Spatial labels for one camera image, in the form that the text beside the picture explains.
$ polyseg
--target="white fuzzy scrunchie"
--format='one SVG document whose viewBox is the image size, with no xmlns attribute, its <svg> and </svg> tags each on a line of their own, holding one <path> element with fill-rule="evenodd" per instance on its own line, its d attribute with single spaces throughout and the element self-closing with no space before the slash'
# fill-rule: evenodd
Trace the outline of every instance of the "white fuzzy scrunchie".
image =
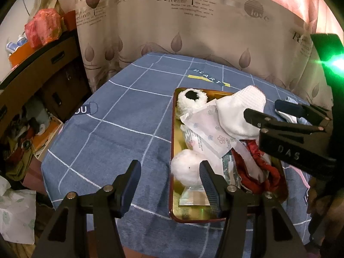
<svg viewBox="0 0 344 258">
<path fill-rule="evenodd" d="M 200 179 L 200 163 L 207 158 L 194 150 L 184 149 L 173 157 L 171 173 L 184 186 L 202 185 Z"/>
<path fill-rule="evenodd" d="M 176 118 L 195 110 L 207 104 L 207 94 L 198 89 L 188 88 L 178 95 Z"/>
</svg>

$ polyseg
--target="wooden floor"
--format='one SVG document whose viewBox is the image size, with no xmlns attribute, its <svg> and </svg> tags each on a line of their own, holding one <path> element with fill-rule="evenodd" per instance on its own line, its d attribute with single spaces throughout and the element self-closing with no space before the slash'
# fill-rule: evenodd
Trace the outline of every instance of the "wooden floor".
<svg viewBox="0 0 344 258">
<path fill-rule="evenodd" d="M 89 248 L 89 254 L 90 258 L 98 258 L 97 251 L 96 251 L 96 238 L 94 231 L 88 232 L 88 248 Z M 145 254 L 138 253 L 136 251 L 133 251 L 127 247 L 123 247 L 124 253 L 126 255 L 126 258 L 154 258 L 153 256 L 147 256 Z"/>
</svg>

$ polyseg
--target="pink strip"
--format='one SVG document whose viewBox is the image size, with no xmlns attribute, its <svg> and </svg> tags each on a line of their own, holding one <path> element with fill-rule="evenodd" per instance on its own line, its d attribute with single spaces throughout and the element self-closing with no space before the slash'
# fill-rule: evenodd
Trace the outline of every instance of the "pink strip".
<svg viewBox="0 0 344 258">
<path fill-rule="evenodd" d="M 297 172 L 297 173 L 300 175 L 303 184 L 305 185 L 305 187 L 307 187 L 307 189 L 309 189 L 310 186 L 309 186 L 307 180 L 305 179 L 305 177 L 304 177 L 302 171 L 301 171 L 300 169 L 298 169 L 298 168 L 295 168 L 294 166 L 291 166 L 291 165 L 290 165 L 289 167 L 292 168 L 295 172 Z"/>
</svg>

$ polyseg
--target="yellow stripe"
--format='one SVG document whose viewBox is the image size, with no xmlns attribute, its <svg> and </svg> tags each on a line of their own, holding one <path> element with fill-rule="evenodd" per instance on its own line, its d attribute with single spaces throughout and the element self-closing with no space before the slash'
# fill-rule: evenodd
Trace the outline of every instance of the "yellow stripe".
<svg viewBox="0 0 344 258">
<path fill-rule="evenodd" d="M 205 77 L 200 77 L 199 75 L 188 75 L 187 76 L 188 78 L 195 78 L 195 79 L 202 79 L 202 80 L 205 80 L 205 81 L 209 81 L 209 82 L 212 82 L 210 79 L 207 79 Z M 226 83 L 226 82 L 223 82 L 223 84 L 227 87 L 230 87 L 230 84 L 229 83 Z"/>
</svg>

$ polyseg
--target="tray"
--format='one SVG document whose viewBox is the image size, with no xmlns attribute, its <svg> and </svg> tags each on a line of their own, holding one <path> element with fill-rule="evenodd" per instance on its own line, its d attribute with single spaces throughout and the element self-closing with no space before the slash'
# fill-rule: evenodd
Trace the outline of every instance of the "tray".
<svg viewBox="0 0 344 258">
<path fill-rule="evenodd" d="M 171 139 L 171 159 L 187 149 L 180 125 L 182 122 L 175 118 L 175 108 L 177 98 L 180 92 L 187 88 L 177 88 L 173 94 L 173 110 L 172 110 L 172 139 Z M 220 99 L 224 96 L 230 96 L 233 93 L 202 89 L 208 96 L 208 101 Z M 280 185 L 274 192 L 280 203 L 288 198 L 288 186 L 284 175 L 282 164 L 277 158 L 271 157 L 272 166 L 276 167 L 281 175 Z M 169 213 L 170 217 L 179 223 L 207 223 L 223 221 L 224 218 L 217 218 L 212 214 L 210 206 L 179 206 L 179 199 L 184 190 L 184 186 L 173 175 L 170 175 L 170 191 L 169 191 Z"/>
</svg>

